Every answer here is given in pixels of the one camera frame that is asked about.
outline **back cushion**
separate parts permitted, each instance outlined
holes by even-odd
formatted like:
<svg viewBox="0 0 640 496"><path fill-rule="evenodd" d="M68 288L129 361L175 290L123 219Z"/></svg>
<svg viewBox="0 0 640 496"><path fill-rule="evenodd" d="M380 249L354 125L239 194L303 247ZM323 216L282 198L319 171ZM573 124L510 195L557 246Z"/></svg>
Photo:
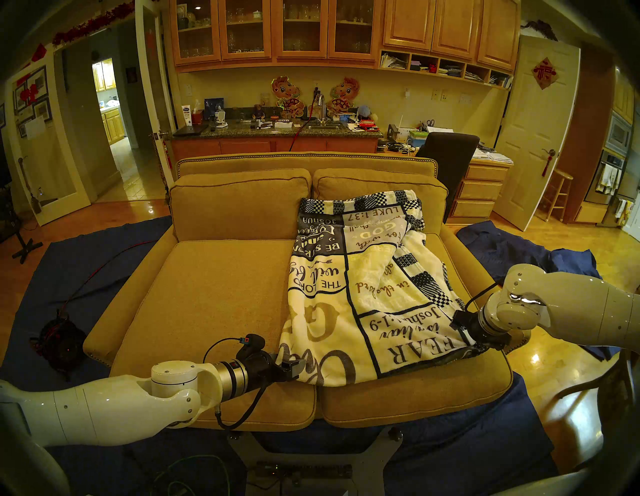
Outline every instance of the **back cushion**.
<svg viewBox="0 0 640 496"><path fill-rule="evenodd" d="M305 169L191 174L171 188L179 241L296 239L300 199L308 198Z"/></svg>
<svg viewBox="0 0 640 496"><path fill-rule="evenodd" d="M412 189L422 201L423 232L440 232L447 188L421 174L362 169L321 169L314 174L312 198L348 200L379 191Z"/></svg>

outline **white door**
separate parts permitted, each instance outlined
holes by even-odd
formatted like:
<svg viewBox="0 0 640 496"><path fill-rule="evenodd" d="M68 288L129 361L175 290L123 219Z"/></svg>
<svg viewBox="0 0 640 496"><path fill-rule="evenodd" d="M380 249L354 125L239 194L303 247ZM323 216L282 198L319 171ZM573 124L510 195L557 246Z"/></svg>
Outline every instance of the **white door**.
<svg viewBox="0 0 640 496"><path fill-rule="evenodd" d="M7 80L4 100L20 183L40 225L91 204L60 118L56 76L62 72L47 48L44 58Z"/></svg>
<svg viewBox="0 0 640 496"><path fill-rule="evenodd" d="M548 58L558 74L544 90L533 68ZM523 231L536 211L562 151L573 113L580 72L580 49L532 36L520 37L513 89L496 150L513 160L493 211ZM545 150L556 155L547 165Z"/></svg>
<svg viewBox="0 0 640 496"><path fill-rule="evenodd" d="M175 132L175 123L172 117L166 72L164 71L161 12L158 3L152 0L136 0L136 38L140 76L145 91L151 130L166 184L171 188L173 175L164 151L164 137Z"/></svg>
<svg viewBox="0 0 640 496"><path fill-rule="evenodd" d="M631 215L627 224L622 228L624 232L628 232L631 236L640 241L640 193L636 197L634 209L631 210Z"/></svg>

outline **tripod base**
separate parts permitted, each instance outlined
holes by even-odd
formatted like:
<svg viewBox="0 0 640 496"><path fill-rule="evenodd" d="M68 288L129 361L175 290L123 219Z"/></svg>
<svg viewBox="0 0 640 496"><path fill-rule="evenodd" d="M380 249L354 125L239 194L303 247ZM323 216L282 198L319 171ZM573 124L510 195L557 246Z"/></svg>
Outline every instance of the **tripod base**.
<svg viewBox="0 0 640 496"><path fill-rule="evenodd" d="M20 231L16 232L15 235L18 238L18 241L20 241L20 245L22 246L22 249L19 252L14 253L13 258L16 259L20 257L20 263L23 264L24 261L27 259L27 255L29 255L29 253L31 253L36 248L41 247L42 243L33 244L32 239L30 239L27 243L25 243L24 240L22 239L22 236L20 235Z"/></svg>

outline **sofa armrest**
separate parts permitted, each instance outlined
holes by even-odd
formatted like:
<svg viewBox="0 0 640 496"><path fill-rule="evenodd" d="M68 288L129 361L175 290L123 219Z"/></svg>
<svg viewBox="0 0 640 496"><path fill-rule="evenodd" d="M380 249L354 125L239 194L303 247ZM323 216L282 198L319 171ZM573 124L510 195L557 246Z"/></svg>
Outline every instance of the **sofa armrest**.
<svg viewBox="0 0 640 496"><path fill-rule="evenodd" d="M462 244L462 241L453 234L451 228L444 224L440 227L440 239L444 243L444 246L446 246L449 256L456 266L456 269L458 269L460 278L472 298L494 283L493 278L489 275L489 272L482 267L482 264L478 262L478 259L475 258L467 247ZM486 303L486 300L489 299L489 296L496 291L500 291L500 288L493 288L475 300L474 303L477 303L477 307L481 308Z"/></svg>
<svg viewBox="0 0 640 496"><path fill-rule="evenodd" d="M164 261L178 243L173 225L162 235L84 340L84 352L111 367L138 307L156 279Z"/></svg>

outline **microwave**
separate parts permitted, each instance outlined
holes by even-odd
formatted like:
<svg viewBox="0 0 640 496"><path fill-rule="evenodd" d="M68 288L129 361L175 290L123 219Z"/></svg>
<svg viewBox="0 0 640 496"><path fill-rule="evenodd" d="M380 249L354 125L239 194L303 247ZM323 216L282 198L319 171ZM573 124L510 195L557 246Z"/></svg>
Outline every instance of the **microwave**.
<svg viewBox="0 0 640 496"><path fill-rule="evenodd" d="M605 147L626 157L630 142L631 125L617 113L611 112L611 122Z"/></svg>

